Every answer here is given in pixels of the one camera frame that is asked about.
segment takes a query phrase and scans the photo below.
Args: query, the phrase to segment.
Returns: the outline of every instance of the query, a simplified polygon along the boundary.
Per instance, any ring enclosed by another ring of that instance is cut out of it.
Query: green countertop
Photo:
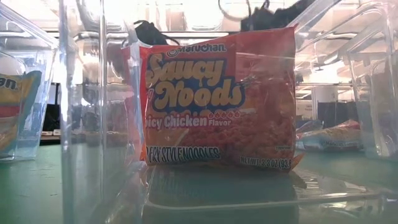
[[[0,223],[61,223],[60,146],[42,146],[34,161],[0,164]],[[398,164],[363,153],[307,154],[297,169],[358,185],[398,190]]]

